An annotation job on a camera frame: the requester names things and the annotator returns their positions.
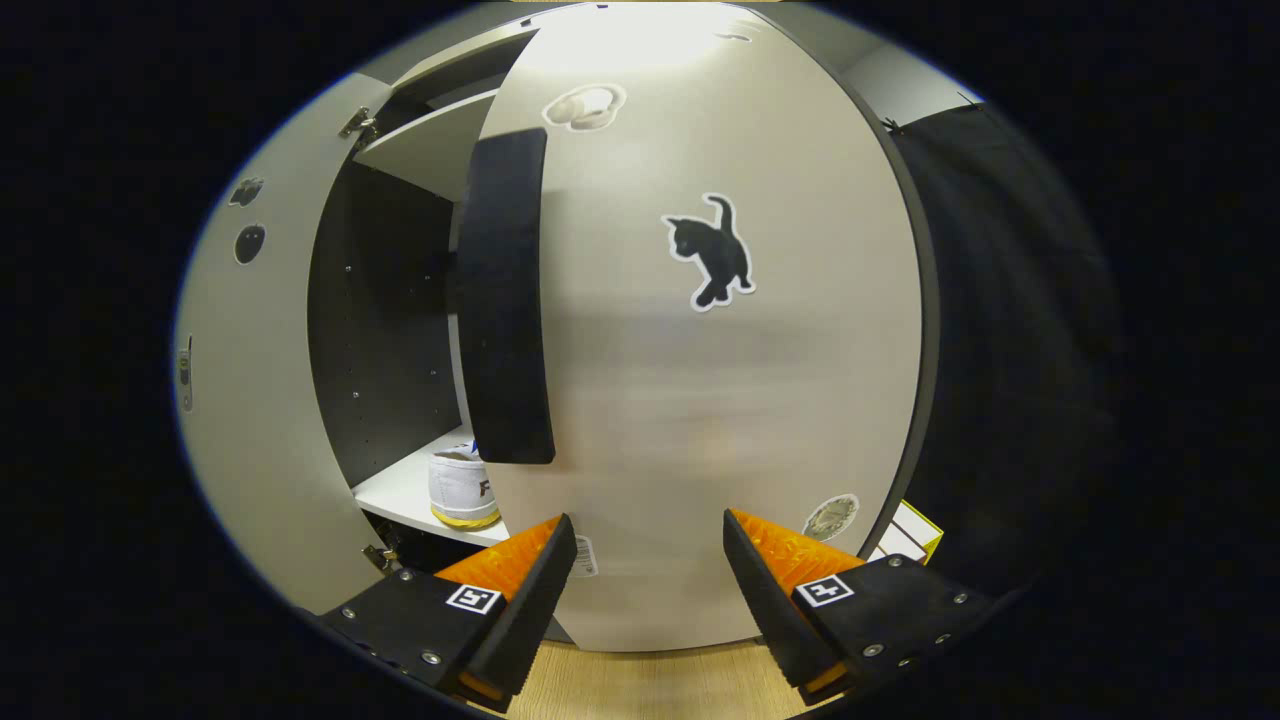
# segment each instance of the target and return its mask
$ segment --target shelf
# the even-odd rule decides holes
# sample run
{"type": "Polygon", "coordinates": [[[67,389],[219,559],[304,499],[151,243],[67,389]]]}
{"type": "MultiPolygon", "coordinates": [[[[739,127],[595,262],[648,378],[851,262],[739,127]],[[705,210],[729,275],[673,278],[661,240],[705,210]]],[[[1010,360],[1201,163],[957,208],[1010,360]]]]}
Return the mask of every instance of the shelf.
{"type": "Polygon", "coordinates": [[[497,90],[481,92],[397,128],[356,154],[356,161],[460,202],[471,149],[480,140],[497,90]]]}
{"type": "Polygon", "coordinates": [[[456,530],[431,514],[431,496],[428,489],[431,454],[468,439],[471,433],[465,428],[440,436],[352,488],[356,503],[388,520],[471,544],[489,547],[507,539],[509,537],[507,525],[502,520],[480,530],[456,530]]]}

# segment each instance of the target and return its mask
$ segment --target white sneaker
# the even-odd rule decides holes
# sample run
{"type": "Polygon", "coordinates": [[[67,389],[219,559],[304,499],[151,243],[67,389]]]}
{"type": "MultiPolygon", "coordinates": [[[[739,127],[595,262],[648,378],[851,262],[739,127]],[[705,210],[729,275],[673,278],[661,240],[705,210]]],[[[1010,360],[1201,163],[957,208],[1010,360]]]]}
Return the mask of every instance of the white sneaker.
{"type": "Polygon", "coordinates": [[[451,528],[479,529],[498,521],[498,500],[474,442],[431,455],[431,514],[451,528]]]}

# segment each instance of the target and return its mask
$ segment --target round sticker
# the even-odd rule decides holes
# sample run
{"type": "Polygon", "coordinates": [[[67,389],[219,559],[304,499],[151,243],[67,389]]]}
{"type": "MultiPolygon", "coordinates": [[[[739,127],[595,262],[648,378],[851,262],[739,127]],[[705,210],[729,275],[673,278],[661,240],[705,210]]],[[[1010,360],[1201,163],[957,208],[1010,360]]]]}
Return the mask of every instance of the round sticker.
{"type": "Polygon", "coordinates": [[[804,523],[804,534],[817,541],[829,541],[845,532],[858,515],[856,495],[837,495],[818,506],[804,523]]]}

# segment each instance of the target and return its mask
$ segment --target white wall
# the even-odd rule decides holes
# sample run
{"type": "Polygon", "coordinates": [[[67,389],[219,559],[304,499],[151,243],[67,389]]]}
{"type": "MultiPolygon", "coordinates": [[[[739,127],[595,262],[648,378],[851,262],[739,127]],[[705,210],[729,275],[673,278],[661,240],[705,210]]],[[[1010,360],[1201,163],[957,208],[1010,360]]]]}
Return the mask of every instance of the white wall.
{"type": "Polygon", "coordinates": [[[900,126],[968,105],[960,92],[974,102],[982,101],[972,90],[891,44],[854,63],[844,77],[877,117],[892,118],[900,126]]]}

